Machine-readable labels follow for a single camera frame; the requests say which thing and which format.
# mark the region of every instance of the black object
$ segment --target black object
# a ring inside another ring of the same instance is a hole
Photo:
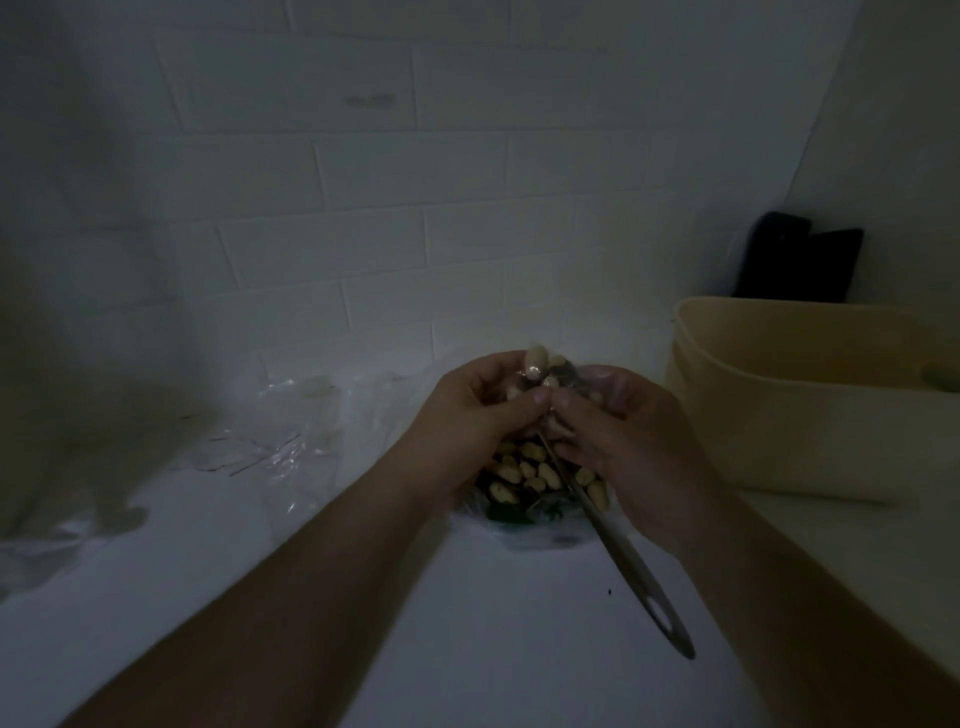
[[[735,298],[843,303],[863,245],[863,230],[810,235],[812,223],[782,212],[763,215],[750,234]]]

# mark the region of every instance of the tile backsplash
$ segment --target tile backsplash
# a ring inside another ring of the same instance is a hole
[[[541,340],[658,376],[858,6],[16,0],[0,226],[66,368],[202,396]]]

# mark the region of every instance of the clear plastic bag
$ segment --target clear plastic bag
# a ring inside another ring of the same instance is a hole
[[[337,494],[342,392],[325,377],[268,385],[218,423],[177,465],[251,478],[282,543]]]
[[[407,377],[375,376],[358,380],[349,390],[351,408],[347,429],[363,433],[364,449],[378,457],[407,429],[423,402],[433,391],[440,377],[467,363],[478,352],[457,351],[419,374]],[[622,511],[611,495],[611,511],[615,521],[622,521]],[[456,528],[478,528],[494,536],[512,550],[568,548],[594,541],[597,536],[583,510],[572,500],[564,502],[555,517],[532,524],[491,521],[487,517],[490,502],[477,488],[471,488],[464,502],[450,520]]]
[[[0,539],[0,601],[141,526],[149,514],[131,499],[164,471],[247,478],[262,495],[274,540],[289,538],[339,490],[342,392],[322,377],[256,389],[216,418],[184,415],[73,453],[20,515],[15,535]]]

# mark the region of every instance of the white subway tile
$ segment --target white subway tile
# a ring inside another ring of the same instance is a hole
[[[507,194],[602,192],[643,185],[647,134],[626,131],[511,134]]]
[[[78,23],[72,30],[103,123],[135,132],[180,130],[148,30],[115,22]]]
[[[63,171],[90,227],[249,217],[323,208],[310,141],[264,137],[138,137],[64,142],[83,163]]]
[[[778,124],[789,118],[812,125],[825,101],[860,6],[856,0],[748,3],[734,28],[736,54],[728,101],[730,119]],[[870,39],[879,37],[863,35]],[[896,58],[890,40],[908,36],[896,32],[890,38],[884,37],[880,41],[887,46],[884,58]],[[851,38],[852,53],[856,52],[856,42],[856,38]],[[858,67],[876,68],[872,64]],[[906,67],[894,62],[883,70],[891,80]],[[862,100],[868,87],[858,79],[857,94],[837,95],[846,100]],[[900,106],[899,98],[895,104]]]
[[[471,263],[344,281],[354,331],[467,316],[503,304],[503,264]]]
[[[649,2],[622,0],[514,0],[519,46],[609,51],[645,45]]]
[[[574,211],[575,202],[569,198],[429,207],[430,264],[575,248]]]
[[[563,51],[414,48],[425,129],[583,126],[592,57]]]
[[[562,319],[558,307],[535,306],[435,321],[434,354],[439,358],[462,349],[482,356],[534,344],[555,348],[560,344]]]
[[[647,327],[662,325],[669,315],[667,309],[645,304],[621,291],[596,293],[557,307],[564,313],[564,343],[588,340],[598,347],[597,355],[620,351],[622,342],[631,341]]]
[[[283,0],[54,0],[68,17],[127,18],[156,25],[286,31]]]
[[[634,300],[657,297],[657,247],[646,244],[506,261],[507,306],[553,303],[618,290]]]
[[[577,364],[612,364],[662,382],[670,331],[665,312],[615,295],[570,301],[561,351]]]
[[[410,375],[433,361],[429,324],[307,341],[262,354],[273,379],[325,375],[344,382],[379,372]]]
[[[724,186],[589,195],[577,200],[577,235],[584,245],[644,245],[743,227],[755,216],[744,214],[742,194]]]
[[[662,59],[653,53],[602,54],[590,59],[587,126],[640,126],[654,115]]]
[[[11,245],[58,311],[95,312],[236,287],[209,225],[95,231]]]
[[[223,223],[241,285],[259,288],[425,265],[416,208]]]
[[[728,129],[663,130],[653,134],[647,183],[708,186],[737,178],[740,169],[758,159],[739,157],[740,134]]]
[[[174,30],[156,42],[189,131],[415,126],[406,44]]]
[[[291,0],[298,33],[505,45],[510,0]]]
[[[192,304],[202,339],[229,351],[296,344],[349,333],[335,281],[241,291]]]
[[[41,150],[42,144],[35,147],[29,137],[6,138],[17,139],[25,148],[0,148],[0,169],[4,170],[0,174],[0,219],[4,234],[34,236],[80,228],[76,210],[67,202],[50,170],[44,168],[48,159],[43,154],[31,154]]]
[[[353,133],[317,138],[331,208],[460,202],[503,192],[500,133]]]

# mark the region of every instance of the wall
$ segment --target wall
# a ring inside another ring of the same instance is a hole
[[[674,302],[782,202],[857,5],[9,4],[0,217],[67,427],[463,345],[658,376]]]
[[[788,198],[867,230],[851,298],[960,334],[960,5],[864,4]]]

